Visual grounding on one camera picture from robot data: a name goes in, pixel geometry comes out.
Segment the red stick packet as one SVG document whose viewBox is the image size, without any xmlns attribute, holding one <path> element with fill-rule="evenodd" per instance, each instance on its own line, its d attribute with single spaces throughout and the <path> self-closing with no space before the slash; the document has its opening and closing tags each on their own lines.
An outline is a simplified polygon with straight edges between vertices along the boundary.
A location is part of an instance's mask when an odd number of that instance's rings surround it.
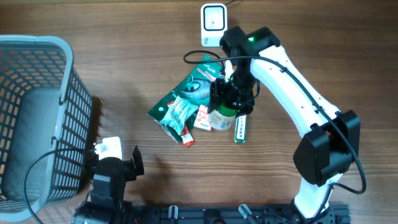
<svg viewBox="0 0 398 224">
<path fill-rule="evenodd" d="M 174 102 L 174 101 L 169 102 L 169 103 L 167 104 L 167 106 L 169 107 L 173 102 Z M 194 139 L 193 139 L 193 137 L 192 137 L 192 135 L 190 134 L 190 131 L 189 131 L 189 128 L 188 128 L 186 122 L 185 122 L 185 127 L 183 128 L 183 131 L 182 131 L 180 137 L 182 138 L 182 142 L 183 142 L 183 144 L 184 144 L 186 147 L 188 147 L 188 146 L 194 144 L 194 142 L 195 142 Z"/>
</svg>

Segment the teal tissue pack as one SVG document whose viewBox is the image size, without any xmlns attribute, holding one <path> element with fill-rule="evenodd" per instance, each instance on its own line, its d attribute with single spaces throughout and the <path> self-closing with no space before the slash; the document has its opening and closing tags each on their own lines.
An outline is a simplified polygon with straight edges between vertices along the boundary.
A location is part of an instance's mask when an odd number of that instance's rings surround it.
<svg viewBox="0 0 398 224">
<path fill-rule="evenodd" d="M 181 135 L 185 122 L 197 109 L 197 105 L 193 105 L 188 100 L 178 96 L 169 106 L 165 116 L 160 120 L 160 124 L 171 127 L 178 135 Z"/>
</svg>

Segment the green gum box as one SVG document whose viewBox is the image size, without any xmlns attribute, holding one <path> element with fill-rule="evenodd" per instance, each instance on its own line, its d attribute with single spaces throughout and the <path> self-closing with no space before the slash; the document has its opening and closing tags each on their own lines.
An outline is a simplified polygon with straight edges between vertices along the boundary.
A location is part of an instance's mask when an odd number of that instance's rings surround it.
<svg viewBox="0 0 398 224">
<path fill-rule="evenodd" d="M 247 126 L 247 116 L 242 115 L 236 118 L 234 141 L 235 143 L 245 143 L 246 142 L 246 126 Z"/>
</svg>

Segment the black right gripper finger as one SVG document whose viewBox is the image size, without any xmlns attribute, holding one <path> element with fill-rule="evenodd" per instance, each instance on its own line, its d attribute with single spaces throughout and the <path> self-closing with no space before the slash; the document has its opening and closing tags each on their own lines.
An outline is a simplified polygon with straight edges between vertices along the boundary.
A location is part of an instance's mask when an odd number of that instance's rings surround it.
<svg viewBox="0 0 398 224">
<path fill-rule="evenodd" d="M 251 114 L 254 109 L 254 101 L 245 101 L 239 103 L 238 116 Z"/>
<path fill-rule="evenodd" d="M 216 79 L 210 85 L 209 105 L 207 113 L 211 113 L 217 109 L 224 96 L 226 82 L 224 79 Z"/>
</svg>

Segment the green 3M gloves bag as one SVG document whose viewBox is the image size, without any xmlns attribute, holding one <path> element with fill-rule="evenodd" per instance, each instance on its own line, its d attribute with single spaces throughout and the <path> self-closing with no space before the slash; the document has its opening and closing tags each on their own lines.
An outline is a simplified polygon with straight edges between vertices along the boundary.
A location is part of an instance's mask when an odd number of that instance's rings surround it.
<svg viewBox="0 0 398 224">
<path fill-rule="evenodd" d="M 154 121 L 158 123 L 175 142 L 182 142 L 180 135 L 178 135 L 171 127 L 165 124 L 160 124 L 160 120 L 165 116 L 169 108 L 167 104 L 174 101 L 178 96 L 188 100 L 191 104 L 197 105 L 198 107 L 200 105 L 209 105 L 211 83 L 217 78 L 224 77 L 221 74 L 222 65 L 219 63 L 208 63 L 209 60 L 211 60 L 211 57 L 207 54 L 204 55 L 202 58 L 204 63 L 196 65 L 183 81 L 181 81 L 148 111 L 148 115 L 153 117 Z M 196 112 L 194 112 L 186 121 L 189 131 L 193 128 L 197 113 L 198 110 L 196 110 Z"/>
</svg>

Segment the orange Kleenex tissue pack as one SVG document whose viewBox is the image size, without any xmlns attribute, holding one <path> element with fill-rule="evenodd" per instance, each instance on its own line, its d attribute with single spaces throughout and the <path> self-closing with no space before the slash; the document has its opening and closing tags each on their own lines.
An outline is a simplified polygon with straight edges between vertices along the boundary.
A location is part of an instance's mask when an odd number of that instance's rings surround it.
<svg viewBox="0 0 398 224">
<path fill-rule="evenodd" d="M 211 131 L 211 125 L 209 122 L 209 114 L 207 113 L 208 108 L 205 105 L 200 105 L 198 108 L 197 117 L 193 126 L 198 129 L 205 131 Z"/>
</svg>

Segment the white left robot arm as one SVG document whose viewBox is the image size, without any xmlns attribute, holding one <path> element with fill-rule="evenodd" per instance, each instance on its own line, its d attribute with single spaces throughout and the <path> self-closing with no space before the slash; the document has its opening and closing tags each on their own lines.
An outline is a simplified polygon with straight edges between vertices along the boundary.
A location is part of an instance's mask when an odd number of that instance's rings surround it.
<svg viewBox="0 0 398 224">
<path fill-rule="evenodd" d="M 144 165 L 138 147 L 132 158 L 122 161 L 117 157 L 100 159 L 95 167 L 93 189 L 75 210 L 72 224 L 137 223 L 131 202 L 124 200 L 126 182 L 144 175 Z"/>
</svg>

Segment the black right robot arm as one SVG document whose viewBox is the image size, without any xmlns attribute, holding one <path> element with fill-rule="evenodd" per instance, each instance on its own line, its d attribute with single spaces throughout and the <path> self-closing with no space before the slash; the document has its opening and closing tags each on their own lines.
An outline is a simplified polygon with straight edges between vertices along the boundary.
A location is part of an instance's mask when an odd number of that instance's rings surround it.
<svg viewBox="0 0 398 224">
<path fill-rule="evenodd" d="M 220 47 L 236 68 L 229 80 L 216 79 L 210 87 L 210 115 L 241 116 L 254 109 L 254 85 L 263 83 L 293 120 L 302 138 L 293 160 L 302 176 L 293 203 L 303 222 L 325 216 L 334 187 L 352 163 L 362 187 L 366 179 L 358 158 L 361 122 L 352 110 L 341 112 L 324 99 L 295 68 L 280 40 L 267 27 L 246 34 L 228 29 Z"/>
</svg>

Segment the green lid jar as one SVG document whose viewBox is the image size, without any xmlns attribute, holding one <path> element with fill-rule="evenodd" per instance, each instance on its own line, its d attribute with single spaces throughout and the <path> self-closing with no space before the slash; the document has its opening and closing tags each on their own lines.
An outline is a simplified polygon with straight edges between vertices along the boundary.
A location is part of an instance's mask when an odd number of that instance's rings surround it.
<svg viewBox="0 0 398 224">
<path fill-rule="evenodd" d="M 237 113 L 237 110 L 229 108 L 226 103 L 222 102 L 209 114 L 210 126 L 220 131 L 227 130 L 234 123 Z"/>
</svg>

